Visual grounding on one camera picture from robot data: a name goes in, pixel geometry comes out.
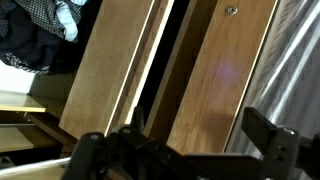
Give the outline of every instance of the screw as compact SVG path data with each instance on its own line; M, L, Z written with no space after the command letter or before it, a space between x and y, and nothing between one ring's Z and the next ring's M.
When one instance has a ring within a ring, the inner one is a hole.
M126 133L126 134L130 134L131 133L130 129L124 129L123 132Z
M230 6L230 7L228 7L228 9L227 9L227 13L228 13L229 15L234 15L234 14L236 14L237 12L238 12L238 8L235 7L235 6Z
M291 135L294 135L294 134L295 134L294 131L291 130L291 129L283 128L283 130L284 130L286 133L289 133L289 134L291 134Z
M96 134L93 134L93 135L90 136L90 138L91 138L92 140L97 140L97 139L99 139L99 136L96 135Z

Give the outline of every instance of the wooden plank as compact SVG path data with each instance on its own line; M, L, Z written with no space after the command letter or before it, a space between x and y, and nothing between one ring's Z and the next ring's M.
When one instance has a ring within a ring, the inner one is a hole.
M124 107L121 110L121 115L118 122L119 125L130 124L131 122L134 108L138 104L138 100L146 82L173 3L174 0L161 0L161 4L156 11L157 14L149 33L147 43L140 57L139 64L135 69L135 73L133 74L133 81L129 87L128 94L126 95Z
M219 0L168 145L221 153L238 112L277 0ZM228 15L234 5L238 12Z
M0 179L58 180L61 179L67 162L65 159L59 159L4 169L0 171Z
M66 101L57 98L31 96L32 99L37 101L41 106L46 108L45 112L54 115L57 118L61 118Z
M50 113L26 113L24 118L33 122L43 131L48 133L67 148L73 150L77 144L77 139L60 129L59 119Z
M191 0L150 111L144 134L167 141L216 1Z
M0 91L0 111L45 112L45 110L45 107L26 94Z
M0 128L0 153L59 145L37 126Z
M134 76L136 74L136 71L137 71L137 68L139 66L139 63L140 63L140 61L142 59L142 54L143 54L144 49L146 47L146 44L148 42L148 38L149 38L149 35L151 33L153 24L155 22L155 18L157 16L158 9L160 7L160 3L161 2L162 2L162 0L161 1L155 1L154 5L152 6L152 9L151 9L150 14L149 14L149 18L146 21L146 26L145 26L144 31L143 31L143 36L141 37L140 43L139 43L138 48L137 48L136 55L135 55L135 57L133 59L133 62L132 62L128 77L127 77L126 82L124 84L122 94L121 94L121 96L119 98L118 105L115 108L115 113L114 113L114 115L113 115L113 117L111 119L110 126L106 130L107 134L110 134L112 132L112 128L117 126L118 123L119 123L119 119L120 119L120 116L121 116L121 113L122 113L122 109L124 108L124 106L125 106L125 104L127 102L131 85L134 83L133 79L134 79Z
M105 133L154 1L103 1L59 126Z

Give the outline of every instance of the light wood surface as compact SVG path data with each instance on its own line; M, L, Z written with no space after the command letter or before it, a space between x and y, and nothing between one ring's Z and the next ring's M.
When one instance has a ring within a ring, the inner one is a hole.
M61 118L66 101L57 98L30 96L45 108L45 112L51 113L57 118Z
M60 180L67 162L40 162L0 170L0 180Z
M50 113L25 113L24 118L33 122L40 129L48 133L52 138L59 141L61 144L73 150L77 143L77 139L66 133L58 127L59 119Z
M103 1L59 126L106 132L154 1Z
M219 0L168 145L180 153L221 153L277 0ZM228 15L226 9L238 12Z
M35 170L25 170L23 172L16 172L0 176L0 180L60 180L64 169L60 166L40 167Z
M135 57L132 61L131 68L129 70L128 77L126 79L126 82L124 83L122 94L120 95L118 105L115 108L115 113L111 119L110 126L106 130L106 134L110 134L112 132L112 129L119 124L120 116L121 116L122 110L124 109L124 107L127 103L127 100L134 99L134 97L128 97L129 91L131 90L131 86L134 84L133 79L135 78L137 69L138 69L140 61L142 59L142 54L144 53L144 50L146 49L145 47L148 42L148 38L151 34L151 30L152 30L153 24L155 22L155 18L157 17L158 9L160 7L161 2L162 2L162 0L161 1L154 1L154 4L153 4L152 9L149 14L149 18L146 21L146 26L143 31L143 36L141 37L140 43L137 48L137 52L135 54Z
M157 9L157 14L149 33L147 43L144 47L139 64L134 71L133 81L126 95L126 100L121 115L119 125L130 124L134 108L138 104L143 86L146 82L152 61L161 40L164 28L169 18L174 0L161 0L161 4Z
M59 142L37 126L0 128L0 153L51 147Z
M144 134L166 141L216 1L191 0L150 111Z
M0 111L45 112L45 110L45 107L26 94L0 91Z

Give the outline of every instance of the black metal bracket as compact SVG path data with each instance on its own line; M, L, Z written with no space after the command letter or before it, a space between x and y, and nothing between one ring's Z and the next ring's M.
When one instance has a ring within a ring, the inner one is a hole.
M290 179L295 167L319 178L319 136L303 138L290 128L277 128L258 111L246 108L242 129L264 155L182 156L139 130L121 127L108 136L84 135L62 179L103 179L108 170L122 167L133 179Z

